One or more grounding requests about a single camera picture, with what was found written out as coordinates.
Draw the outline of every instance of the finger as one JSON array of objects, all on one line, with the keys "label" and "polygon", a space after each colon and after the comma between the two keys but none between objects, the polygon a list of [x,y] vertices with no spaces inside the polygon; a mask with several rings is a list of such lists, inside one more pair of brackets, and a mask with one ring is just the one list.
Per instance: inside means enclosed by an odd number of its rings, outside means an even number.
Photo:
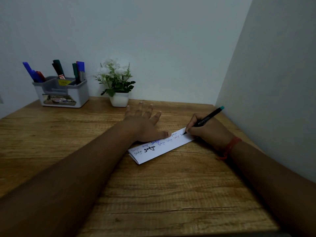
[{"label": "finger", "polygon": [[138,103],[137,110],[135,112],[136,116],[141,116],[143,113],[143,102]]},{"label": "finger", "polygon": [[190,134],[190,135],[195,135],[195,136],[200,136],[202,135],[202,130],[203,127],[190,127],[188,128],[187,132]]},{"label": "finger", "polygon": [[205,116],[207,116],[205,113],[194,113],[190,122],[187,124],[185,131],[188,132],[188,128],[194,126],[198,120],[203,119]]},{"label": "finger", "polygon": [[130,115],[132,115],[132,114],[131,114],[131,108],[130,108],[130,106],[128,105],[128,106],[126,107],[125,116],[130,116]]},{"label": "finger", "polygon": [[165,139],[167,137],[171,136],[171,132],[170,131],[156,131],[153,133],[152,135],[152,140],[160,140],[160,139]]},{"label": "finger", "polygon": [[156,125],[157,122],[159,121],[160,116],[161,116],[161,111],[157,112],[156,115],[154,115],[154,116],[150,119],[150,121],[151,121],[154,125]]},{"label": "finger", "polygon": [[153,108],[154,108],[153,104],[150,104],[147,111],[144,113],[143,117],[149,119],[151,117],[152,112],[153,112]]}]

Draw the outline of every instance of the potted plant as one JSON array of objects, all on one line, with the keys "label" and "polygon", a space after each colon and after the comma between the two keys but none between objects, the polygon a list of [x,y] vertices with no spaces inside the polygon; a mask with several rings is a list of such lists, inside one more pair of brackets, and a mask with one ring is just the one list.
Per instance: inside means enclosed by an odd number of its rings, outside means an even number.
[{"label": "potted plant", "polygon": [[126,107],[129,99],[129,92],[134,88],[135,81],[128,81],[132,75],[130,64],[121,67],[115,60],[108,60],[100,63],[98,73],[94,75],[99,84],[104,84],[106,89],[101,93],[110,96],[112,106]]}]

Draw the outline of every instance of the wall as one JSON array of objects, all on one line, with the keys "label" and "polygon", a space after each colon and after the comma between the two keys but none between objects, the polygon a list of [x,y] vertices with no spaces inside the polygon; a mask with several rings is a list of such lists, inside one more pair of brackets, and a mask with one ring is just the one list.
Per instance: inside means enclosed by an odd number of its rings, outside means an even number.
[{"label": "wall", "polygon": [[[251,0],[0,0],[0,118],[37,99],[22,62],[66,76],[130,61],[132,99],[214,104]],[[90,95],[104,87],[89,79]]]},{"label": "wall", "polygon": [[253,0],[216,105],[316,182],[316,0]]}]

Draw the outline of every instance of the desk organizer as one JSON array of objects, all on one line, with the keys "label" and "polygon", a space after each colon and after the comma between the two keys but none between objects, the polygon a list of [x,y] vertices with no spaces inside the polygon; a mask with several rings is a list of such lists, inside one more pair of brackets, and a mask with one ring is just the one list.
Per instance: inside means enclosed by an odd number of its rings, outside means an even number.
[{"label": "desk organizer", "polygon": [[44,106],[80,108],[89,100],[87,80],[78,85],[75,78],[69,77],[66,80],[71,82],[67,85],[58,76],[48,76],[46,80],[43,83],[33,82],[37,96]]}]

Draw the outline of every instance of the left hand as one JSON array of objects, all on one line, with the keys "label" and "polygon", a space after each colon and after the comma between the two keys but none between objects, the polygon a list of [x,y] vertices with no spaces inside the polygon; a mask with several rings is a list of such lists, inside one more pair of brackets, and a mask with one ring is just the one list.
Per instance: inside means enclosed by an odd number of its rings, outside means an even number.
[{"label": "left hand", "polygon": [[155,125],[159,121],[161,111],[157,112],[156,115],[150,118],[153,107],[153,104],[150,104],[148,110],[143,114],[143,102],[141,101],[137,106],[135,115],[132,115],[130,106],[126,107],[123,123],[136,128],[137,141],[149,142],[158,139],[165,139],[171,136],[171,132],[156,130]]}]

